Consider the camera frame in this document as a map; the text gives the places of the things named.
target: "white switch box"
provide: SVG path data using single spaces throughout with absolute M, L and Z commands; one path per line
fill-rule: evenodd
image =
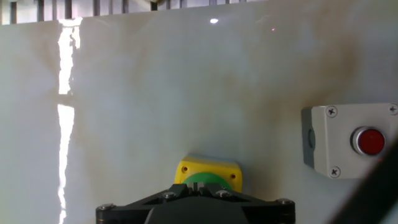
M 304 108 L 304 163 L 332 179 L 362 178 L 397 131 L 396 103 Z

